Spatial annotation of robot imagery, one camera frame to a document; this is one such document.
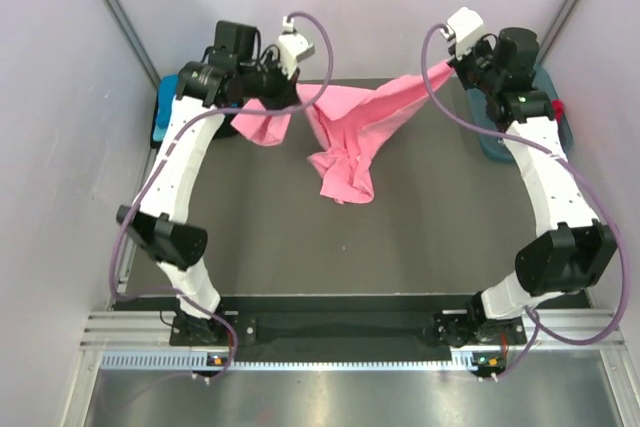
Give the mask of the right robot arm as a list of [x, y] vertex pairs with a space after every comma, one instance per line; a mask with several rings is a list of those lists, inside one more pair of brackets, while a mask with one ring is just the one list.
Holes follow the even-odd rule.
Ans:
[[445, 24], [430, 31], [448, 41], [449, 66], [464, 89], [483, 94], [495, 127], [464, 120], [459, 125], [503, 141], [534, 213], [536, 237], [516, 254], [513, 272], [468, 304], [467, 331], [487, 343], [540, 303], [595, 285], [618, 242], [612, 227], [586, 202], [587, 186], [567, 160], [552, 102], [534, 84], [536, 34], [518, 27], [498, 34], [478, 28], [465, 37]]

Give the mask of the pink t-shirt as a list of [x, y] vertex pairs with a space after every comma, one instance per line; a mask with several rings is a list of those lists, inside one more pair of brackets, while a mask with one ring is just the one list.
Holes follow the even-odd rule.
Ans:
[[[429, 67], [432, 89], [437, 91], [453, 72], [446, 61]], [[376, 89], [328, 86], [304, 111], [321, 146], [307, 158], [322, 179], [320, 195], [340, 204], [371, 202], [374, 157], [428, 99], [421, 75], [403, 75]], [[242, 114], [231, 126], [247, 140], [270, 147], [283, 142], [291, 117]]]

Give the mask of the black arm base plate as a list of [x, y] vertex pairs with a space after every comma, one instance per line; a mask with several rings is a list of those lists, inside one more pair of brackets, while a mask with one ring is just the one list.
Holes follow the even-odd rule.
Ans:
[[236, 312], [225, 319], [234, 327], [239, 345], [253, 347], [275, 340], [411, 339], [429, 346], [507, 345], [527, 342], [523, 323], [509, 321], [496, 331], [476, 337], [463, 313], [411, 311]]

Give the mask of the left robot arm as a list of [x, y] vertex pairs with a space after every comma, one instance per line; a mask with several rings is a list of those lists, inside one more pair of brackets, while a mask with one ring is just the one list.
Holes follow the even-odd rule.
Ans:
[[224, 337], [225, 317], [216, 313], [221, 296], [204, 263], [207, 232], [189, 224], [195, 181], [211, 141], [249, 99], [280, 110], [298, 104], [299, 63], [314, 46], [300, 35], [290, 16], [265, 51], [254, 26], [220, 21], [212, 45], [199, 61], [186, 63], [177, 74], [170, 99], [166, 133], [135, 214], [121, 206], [116, 214], [130, 238], [165, 273], [176, 290], [175, 333], [200, 345]]

